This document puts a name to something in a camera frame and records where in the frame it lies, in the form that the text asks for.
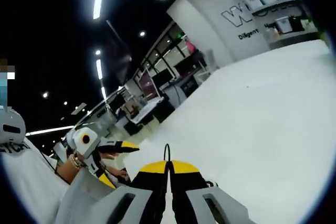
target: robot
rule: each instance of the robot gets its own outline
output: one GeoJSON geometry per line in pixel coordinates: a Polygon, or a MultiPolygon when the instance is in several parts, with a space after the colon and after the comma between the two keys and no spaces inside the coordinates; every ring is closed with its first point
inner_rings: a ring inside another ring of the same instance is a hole
{"type": "MultiPolygon", "coordinates": [[[[0,106],[0,144],[21,144],[25,133],[22,117],[11,107],[0,106]]],[[[87,127],[71,130],[66,138],[69,146],[85,157],[87,169],[80,170],[65,193],[55,224],[159,224],[165,211],[168,174],[177,224],[255,224],[245,206],[207,182],[196,167],[171,160],[169,145],[164,150],[168,160],[164,154],[163,161],[144,166],[130,186],[123,186],[108,180],[99,152],[134,152],[139,150],[136,145],[109,140],[87,127]],[[82,178],[98,182],[95,189],[100,195],[102,190],[98,187],[108,187],[110,191],[94,201],[82,193],[82,178]]]]}
{"type": "Polygon", "coordinates": [[[72,129],[67,133],[66,140],[70,148],[76,150],[85,158],[84,163],[90,173],[113,189],[116,189],[116,185],[108,179],[106,170],[100,163],[99,153],[130,153],[139,150],[139,147],[135,144],[128,141],[107,139],[99,136],[88,127],[78,130],[72,129]]]}

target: table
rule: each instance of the table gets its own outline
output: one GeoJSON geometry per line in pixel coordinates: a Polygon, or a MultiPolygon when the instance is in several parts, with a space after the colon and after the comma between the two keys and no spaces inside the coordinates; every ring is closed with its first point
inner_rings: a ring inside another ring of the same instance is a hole
{"type": "Polygon", "coordinates": [[[218,182],[255,223],[300,223],[333,171],[335,66],[315,40],[217,70],[126,157],[127,171],[162,160],[169,143],[172,159],[218,182]]]}
{"type": "Polygon", "coordinates": [[[149,113],[151,113],[152,110],[154,110],[154,108],[163,101],[164,98],[161,97],[156,97],[153,98],[152,100],[150,100],[148,102],[148,104],[146,104],[146,106],[144,106],[140,111],[139,114],[133,118],[130,119],[132,123],[134,124],[139,124],[149,113]]]}

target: white shirt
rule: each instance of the white shirt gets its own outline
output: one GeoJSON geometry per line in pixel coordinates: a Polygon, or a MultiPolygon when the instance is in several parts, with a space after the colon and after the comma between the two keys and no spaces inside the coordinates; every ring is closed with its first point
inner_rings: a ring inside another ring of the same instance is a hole
{"type": "MultiPolygon", "coordinates": [[[[54,223],[69,185],[27,138],[22,145],[0,145],[0,153],[8,179],[27,211],[38,224],[54,223]]],[[[44,156],[55,169],[57,161],[44,156]]]]}

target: person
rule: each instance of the person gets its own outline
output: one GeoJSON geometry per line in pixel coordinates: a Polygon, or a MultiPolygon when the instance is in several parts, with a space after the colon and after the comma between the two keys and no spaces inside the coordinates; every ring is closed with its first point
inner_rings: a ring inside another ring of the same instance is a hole
{"type": "MultiPolygon", "coordinates": [[[[67,151],[67,157],[68,158],[71,154],[74,153],[74,151],[69,146],[67,147],[66,151],[67,151]]],[[[119,153],[114,153],[113,155],[105,153],[105,154],[101,155],[102,159],[111,159],[111,160],[113,160],[115,157],[118,157],[118,156],[119,156],[119,153]]],[[[115,169],[112,166],[105,165],[104,162],[101,162],[101,165],[105,168],[105,170],[107,170],[108,177],[109,177],[110,180],[115,181],[117,179],[117,177],[121,177],[124,180],[129,179],[128,173],[125,170],[115,169]]]]}
{"type": "MultiPolygon", "coordinates": [[[[40,152],[26,137],[21,144],[0,144],[2,167],[12,191],[36,223],[55,222],[63,195],[83,168],[83,157],[74,159],[73,155],[57,166],[57,160],[40,152]]],[[[103,153],[101,157],[114,159],[117,155],[103,153]]]]}

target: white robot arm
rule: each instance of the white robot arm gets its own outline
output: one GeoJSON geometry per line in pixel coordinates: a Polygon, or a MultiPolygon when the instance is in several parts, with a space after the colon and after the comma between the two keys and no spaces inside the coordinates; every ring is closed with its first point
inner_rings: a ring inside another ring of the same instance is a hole
{"type": "Polygon", "coordinates": [[[139,147],[128,141],[117,141],[99,136],[88,127],[68,132],[69,146],[81,154],[89,171],[105,184],[114,187],[108,180],[105,169],[100,164],[100,153],[129,153],[139,150],[139,147]]]}

